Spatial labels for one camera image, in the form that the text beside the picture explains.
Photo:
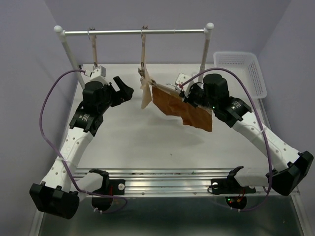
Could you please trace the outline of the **brown underwear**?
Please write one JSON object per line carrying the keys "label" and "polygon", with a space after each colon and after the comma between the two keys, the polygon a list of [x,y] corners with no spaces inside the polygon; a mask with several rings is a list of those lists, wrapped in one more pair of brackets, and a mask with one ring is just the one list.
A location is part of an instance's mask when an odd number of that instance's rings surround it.
{"label": "brown underwear", "polygon": [[182,101],[180,93],[166,86],[152,86],[153,103],[167,116],[180,117],[183,125],[212,132],[212,111]]}

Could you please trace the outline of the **wooden hanger for brown underwear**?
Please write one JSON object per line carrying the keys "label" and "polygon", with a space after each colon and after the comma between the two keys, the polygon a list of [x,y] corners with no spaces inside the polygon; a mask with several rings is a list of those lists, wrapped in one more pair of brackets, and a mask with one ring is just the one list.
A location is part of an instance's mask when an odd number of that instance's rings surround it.
{"label": "wooden hanger for brown underwear", "polygon": [[151,87],[152,101],[165,115],[181,117],[188,114],[188,103],[182,101],[179,91],[156,81]]}

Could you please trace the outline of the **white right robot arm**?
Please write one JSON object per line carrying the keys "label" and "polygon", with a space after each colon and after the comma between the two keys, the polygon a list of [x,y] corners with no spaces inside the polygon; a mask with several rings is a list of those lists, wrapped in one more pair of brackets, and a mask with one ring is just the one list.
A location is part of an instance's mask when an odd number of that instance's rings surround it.
{"label": "white right robot arm", "polygon": [[187,80],[178,87],[184,102],[212,109],[218,120],[245,137],[268,159],[267,170],[239,166],[226,178],[212,179],[213,194],[255,193],[255,187],[263,187],[288,196],[307,175],[313,155],[290,147],[261,123],[254,108],[230,96],[227,80],[222,75],[208,74],[201,83]]}

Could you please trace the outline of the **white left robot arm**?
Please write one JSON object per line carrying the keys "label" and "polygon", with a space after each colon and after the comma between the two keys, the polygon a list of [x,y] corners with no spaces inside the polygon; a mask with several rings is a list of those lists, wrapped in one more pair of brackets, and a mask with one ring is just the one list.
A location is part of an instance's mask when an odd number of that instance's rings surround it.
{"label": "white left robot arm", "polygon": [[69,124],[69,130],[57,158],[40,184],[33,184],[30,196],[41,212],[72,218],[80,202],[88,195],[105,198],[105,203],[95,208],[108,211],[114,198],[122,199],[125,180],[110,180],[105,170],[91,169],[78,181],[74,180],[81,157],[103,123],[103,114],[110,107],[131,100],[134,90],[120,77],[114,77],[119,90],[104,79],[90,80],[85,84],[80,102]]}

